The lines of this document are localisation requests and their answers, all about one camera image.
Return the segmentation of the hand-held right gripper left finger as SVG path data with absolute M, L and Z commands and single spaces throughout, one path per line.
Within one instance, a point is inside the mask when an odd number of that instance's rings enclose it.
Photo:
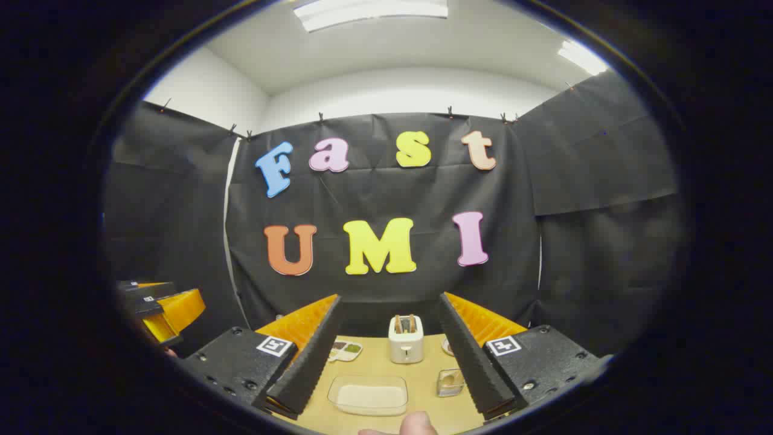
M 304 412 L 336 341 L 344 312 L 332 294 L 258 330 L 232 327 L 184 360 L 210 390 L 265 413 Z

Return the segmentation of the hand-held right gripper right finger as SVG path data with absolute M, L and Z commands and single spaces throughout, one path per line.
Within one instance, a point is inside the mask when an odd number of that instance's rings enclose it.
M 537 407 L 605 364 L 548 324 L 527 328 L 449 292 L 438 306 L 444 334 L 486 421 Z

